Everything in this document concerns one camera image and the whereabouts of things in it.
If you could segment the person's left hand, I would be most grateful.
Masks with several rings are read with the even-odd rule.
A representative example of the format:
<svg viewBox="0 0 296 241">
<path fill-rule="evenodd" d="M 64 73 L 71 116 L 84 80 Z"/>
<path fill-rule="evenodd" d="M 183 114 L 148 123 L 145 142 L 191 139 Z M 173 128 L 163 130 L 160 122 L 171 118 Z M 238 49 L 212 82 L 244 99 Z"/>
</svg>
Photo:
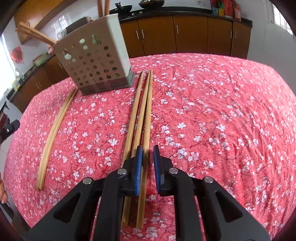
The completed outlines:
<svg viewBox="0 0 296 241">
<path fill-rule="evenodd" d="M 0 179 L 0 201 L 2 204 L 7 203 L 8 201 L 8 195 L 5 190 L 4 181 L 2 179 Z"/>
</svg>

